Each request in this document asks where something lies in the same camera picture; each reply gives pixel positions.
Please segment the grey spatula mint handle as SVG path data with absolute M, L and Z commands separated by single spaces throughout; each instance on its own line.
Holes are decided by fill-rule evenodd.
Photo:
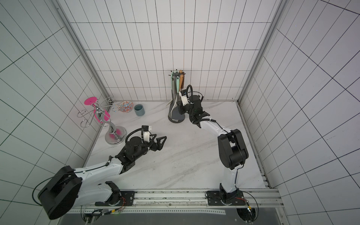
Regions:
M 177 70 L 175 72 L 172 72 L 172 74 L 171 74 L 172 100 L 170 101 L 168 119 L 169 119 L 169 121 L 171 121 L 173 123 L 177 123 L 179 121 L 179 119 L 177 119 L 178 116 L 176 116 L 176 117 L 173 116 L 173 110 L 177 106 L 177 104 L 176 104 L 176 97 L 177 97 L 176 80 L 179 75 L 180 75 L 180 73 Z

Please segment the cream spatula light wood handle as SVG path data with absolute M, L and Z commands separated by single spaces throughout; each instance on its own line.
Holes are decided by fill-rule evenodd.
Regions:
M 184 78 L 185 78 L 185 73 L 180 70 L 180 81 L 179 81 L 179 91 L 183 90 L 184 87 Z

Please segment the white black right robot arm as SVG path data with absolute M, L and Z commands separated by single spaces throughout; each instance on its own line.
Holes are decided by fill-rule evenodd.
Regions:
M 238 129 L 230 130 L 205 112 L 199 95 L 182 96 L 178 105 L 181 113 L 187 113 L 192 124 L 208 131 L 217 138 L 219 158 L 225 167 L 223 180 L 219 186 L 219 195 L 228 203 L 240 194 L 236 186 L 238 171 L 236 167 L 244 166 L 249 154 L 242 133 Z

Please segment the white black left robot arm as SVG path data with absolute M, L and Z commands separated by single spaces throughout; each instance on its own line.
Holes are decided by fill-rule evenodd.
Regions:
M 73 169 L 61 168 L 43 187 L 37 197 L 50 220 L 58 219 L 77 206 L 100 203 L 105 206 L 123 204 L 126 200 L 111 177 L 130 170 L 149 150 L 162 150 L 166 136 L 151 135 L 149 142 L 135 136 L 126 139 L 125 146 L 105 163 Z

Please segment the grey utensil rack stand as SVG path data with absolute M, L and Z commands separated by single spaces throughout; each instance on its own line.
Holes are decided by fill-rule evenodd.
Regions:
M 180 75 L 177 77 L 177 80 L 176 80 L 176 87 L 177 87 L 176 104 L 177 104 L 177 106 L 174 108 L 173 113 L 172 113 L 173 116 L 175 116 L 175 117 L 178 116 L 177 119 L 179 119 L 179 121 L 177 123 L 181 123 L 185 120 L 185 115 L 180 113 L 182 102 L 181 102 L 181 95 L 179 93 L 180 92 L 179 91 L 179 81 L 180 81 Z

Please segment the chrome wine glass holder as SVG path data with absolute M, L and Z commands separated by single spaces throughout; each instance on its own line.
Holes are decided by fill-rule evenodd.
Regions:
M 108 131 L 105 134 L 105 141 L 109 145 L 118 145 L 125 141 L 127 131 L 122 126 L 116 126 L 111 122 L 110 113 L 106 110 L 108 106 L 100 106 L 97 97 L 90 97 L 84 101 L 86 106 L 93 107 L 93 110 L 88 112 L 87 110 L 81 110 L 78 112 L 77 117 L 83 118 L 80 123 L 80 126 L 87 128 L 91 125 L 93 119 L 95 118 L 97 122 L 100 123 L 102 127 L 108 127 Z

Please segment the teal ceramic cup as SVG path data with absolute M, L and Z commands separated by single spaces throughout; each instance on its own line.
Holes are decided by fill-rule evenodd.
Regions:
M 137 104 L 134 106 L 134 111 L 137 116 L 143 116 L 145 114 L 145 109 L 142 104 Z

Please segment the pink plastic wine glass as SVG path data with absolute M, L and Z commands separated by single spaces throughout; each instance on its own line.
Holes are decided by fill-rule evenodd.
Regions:
M 110 114 L 109 112 L 105 109 L 106 106 L 102 107 L 99 105 L 98 99 L 97 97 L 90 97 L 88 99 L 86 99 L 84 101 L 84 104 L 86 106 L 92 106 L 93 109 L 93 114 L 94 117 L 96 118 L 96 120 L 99 123 L 106 123 L 106 122 L 110 122 Z

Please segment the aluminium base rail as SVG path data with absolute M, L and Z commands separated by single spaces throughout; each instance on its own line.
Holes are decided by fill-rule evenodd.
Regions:
M 70 210 L 70 213 L 100 216 L 120 213 L 211 213 L 225 209 L 259 215 L 259 210 L 274 208 L 284 216 L 284 204 L 276 189 L 241 189 L 225 194 L 218 189 L 138 189 L 121 190 L 120 201 L 110 206 L 96 201 Z

